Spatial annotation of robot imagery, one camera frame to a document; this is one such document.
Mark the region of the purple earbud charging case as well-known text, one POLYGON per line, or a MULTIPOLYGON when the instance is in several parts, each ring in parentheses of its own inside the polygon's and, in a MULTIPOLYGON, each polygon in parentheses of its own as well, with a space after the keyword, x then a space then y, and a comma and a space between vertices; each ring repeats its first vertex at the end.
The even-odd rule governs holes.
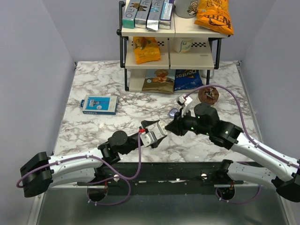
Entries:
POLYGON ((178 113, 179 110, 177 108, 172 108, 169 112, 168 112, 168 116, 170 118, 174 118, 175 114, 178 113))

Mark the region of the white earbud charging case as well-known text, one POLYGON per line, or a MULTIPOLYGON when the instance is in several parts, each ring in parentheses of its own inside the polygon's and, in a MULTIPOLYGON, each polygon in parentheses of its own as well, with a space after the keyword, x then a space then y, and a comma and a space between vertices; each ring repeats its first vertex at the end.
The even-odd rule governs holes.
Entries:
POLYGON ((156 125, 156 138, 160 139, 168 135, 168 131, 165 129, 167 123, 164 120, 160 120, 156 125))

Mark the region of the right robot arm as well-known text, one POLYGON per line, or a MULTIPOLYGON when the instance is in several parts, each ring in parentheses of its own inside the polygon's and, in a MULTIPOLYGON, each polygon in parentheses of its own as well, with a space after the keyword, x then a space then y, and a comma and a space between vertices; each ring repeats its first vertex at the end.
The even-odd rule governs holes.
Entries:
POLYGON ((223 160, 216 171, 218 182, 242 180, 275 190, 281 197, 298 203, 300 201, 300 162, 257 141, 242 128, 219 119, 215 108, 207 103, 194 107, 194 116, 177 112, 167 131, 184 136, 188 131, 207 135, 219 147, 235 151, 259 164, 259 167, 223 160))

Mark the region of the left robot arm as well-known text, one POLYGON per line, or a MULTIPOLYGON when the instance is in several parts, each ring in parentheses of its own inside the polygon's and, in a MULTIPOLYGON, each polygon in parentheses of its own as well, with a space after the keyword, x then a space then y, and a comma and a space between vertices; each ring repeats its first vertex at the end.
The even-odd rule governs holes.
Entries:
POLYGON ((127 135, 118 130, 108 141, 98 147, 67 156, 48 156, 46 152, 37 153, 20 169, 21 178, 16 186, 23 189, 24 196, 34 197, 42 194, 50 187, 83 182, 99 185, 104 174, 98 170, 104 165, 111 166, 126 155, 141 147, 156 148, 168 135, 166 122, 163 120, 141 122, 139 131, 127 135))

